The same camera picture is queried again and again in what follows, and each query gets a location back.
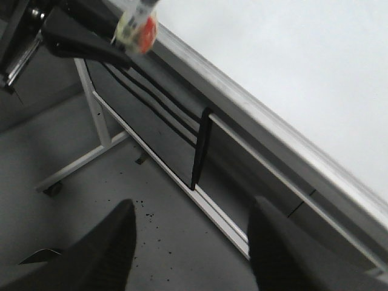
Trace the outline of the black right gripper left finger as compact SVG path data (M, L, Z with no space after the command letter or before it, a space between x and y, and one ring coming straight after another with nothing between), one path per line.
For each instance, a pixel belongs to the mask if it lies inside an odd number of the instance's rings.
M121 201L61 256L1 290L125 290L135 255L135 206Z

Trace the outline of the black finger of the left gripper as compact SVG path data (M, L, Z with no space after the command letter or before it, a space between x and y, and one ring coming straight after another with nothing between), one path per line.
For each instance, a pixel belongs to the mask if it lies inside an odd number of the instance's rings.
M131 59L95 35L60 8L54 8L41 27L44 45L60 58L81 58L118 67L129 67Z

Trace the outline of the other arm black gripper body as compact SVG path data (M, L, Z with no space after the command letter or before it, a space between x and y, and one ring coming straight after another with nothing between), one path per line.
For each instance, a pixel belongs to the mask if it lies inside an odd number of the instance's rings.
M41 27L54 1L1 1L1 90L12 94L13 85L41 45Z

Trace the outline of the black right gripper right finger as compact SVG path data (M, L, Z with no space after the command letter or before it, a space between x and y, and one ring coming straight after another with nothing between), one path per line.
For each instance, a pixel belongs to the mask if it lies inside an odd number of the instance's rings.
M341 259L257 196L247 226L250 266L259 290L387 290Z

